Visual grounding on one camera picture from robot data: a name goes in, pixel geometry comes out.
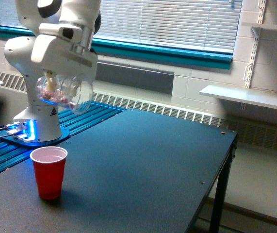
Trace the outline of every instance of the cup rim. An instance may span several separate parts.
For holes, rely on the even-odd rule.
[[[53,162],[42,162],[42,161],[38,161],[38,160],[36,160],[36,159],[33,158],[33,153],[34,153],[34,152],[36,152],[36,151],[38,151],[38,150],[45,149],[45,148],[60,149],[60,150],[62,150],[63,152],[65,152],[65,157],[62,158],[62,159],[60,159],[60,160],[58,160],[58,161],[53,161]],[[37,148],[37,149],[35,149],[35,150],[33,150],[33,151],[31,152],[30,158],[31,158],[31,160],[33,160],[34,162],[37,162],[37,163],[40,163],[40,164],[54,164],[54,163],[57,163],[57,162],[59,162],[59,161],[64,160],[64,159],[67,157],[67,155],[68,155],[68,151],[65,150],[64,148],[61,148],[61,147],[40,147],[40,148]]]

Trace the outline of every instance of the black table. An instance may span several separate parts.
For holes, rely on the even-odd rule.
[[[28,159],[0,174],[0,232],[181,233],[219,176],[218,232],[237,134],[126,110],[59,146],[68,150],[59,200],[37,195]]]

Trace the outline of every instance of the table leg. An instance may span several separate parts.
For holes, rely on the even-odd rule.
[[[214,206],[212,210],[210,233],[219,232],[221,214],[225,203],[231,163],[232,163],[232,157],[229,157],[218,177],[216,196],[215,196]]]

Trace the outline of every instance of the robot mounting platform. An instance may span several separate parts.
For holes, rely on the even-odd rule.
[[[27,147],[30,149],[35,149],[35,148],[39,148],[39,147],[47,147],[47,146],[54,146],[59,144],[60,142],[65,141],[66,139],[68,139],[70,137],[69,135],[69,130],[61,127],[61,131],[62,131],[62,136],[58,139],[52,140],[52,141],[48,141],[48,142],[31,142],[31,143],[27,143],[27,142],[23,142],[22,140],[17,139],[14,136],[9,136],[9,137],[4,137],[2,138],[3,141],[9,142],[9,143],[14,143],[16,145],[20,145],[22,147]],[[6,131],[0,131],[0,136],[4,136],[7,135],[8,133]]]

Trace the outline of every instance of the warning label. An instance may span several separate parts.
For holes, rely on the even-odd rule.
[[[54,115],[57,115],[57,111],[56,111],[55,107],[53,107],[53,110],[52,110],[52,112],[51,112],[50,117],[51,117],[51,116],[54,116]]]

